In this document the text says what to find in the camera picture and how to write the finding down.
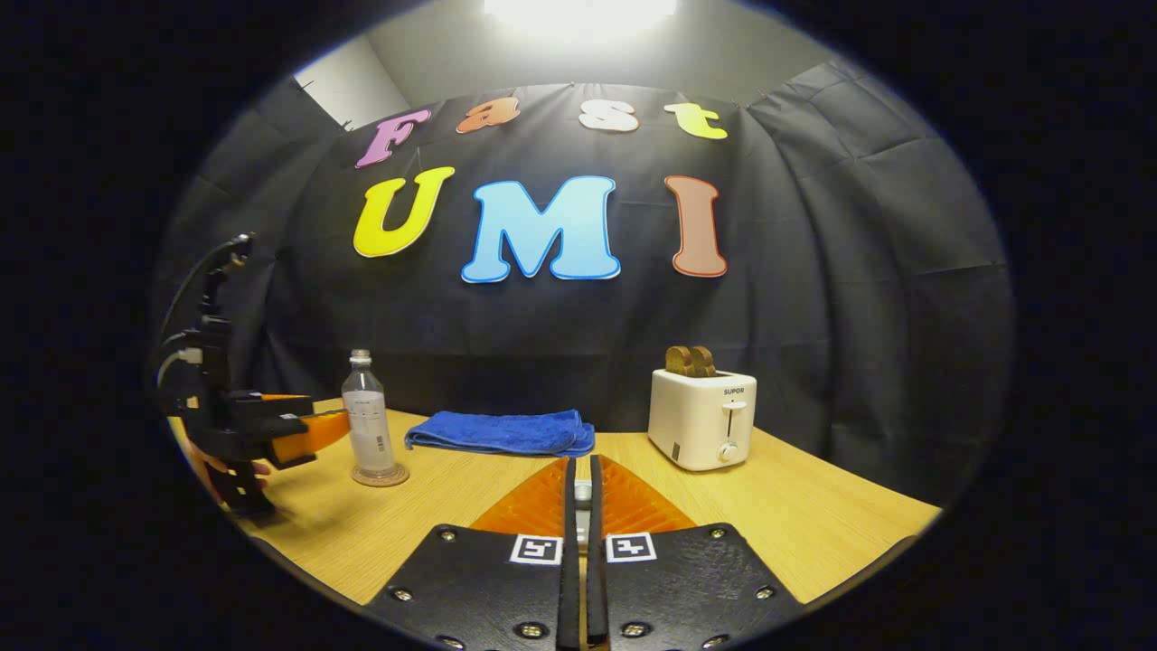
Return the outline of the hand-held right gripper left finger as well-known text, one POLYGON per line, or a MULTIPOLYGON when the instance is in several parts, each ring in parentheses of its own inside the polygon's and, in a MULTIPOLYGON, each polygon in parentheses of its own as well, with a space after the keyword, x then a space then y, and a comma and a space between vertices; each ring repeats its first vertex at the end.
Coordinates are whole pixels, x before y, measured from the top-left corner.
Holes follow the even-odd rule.
POLYGON ((578 650, 575 478, 562 458, 471 526, 430 528, 368 609, 447 650, 578 650))

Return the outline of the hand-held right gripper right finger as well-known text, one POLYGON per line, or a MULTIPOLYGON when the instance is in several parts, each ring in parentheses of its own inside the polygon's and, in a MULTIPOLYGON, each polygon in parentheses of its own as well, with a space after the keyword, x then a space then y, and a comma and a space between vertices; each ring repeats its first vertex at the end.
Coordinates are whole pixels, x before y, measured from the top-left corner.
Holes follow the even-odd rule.
POLYGON ((732 524, 698 526, 607 454, 590 469, 589 648, 728 650, 804 613, 732 524))

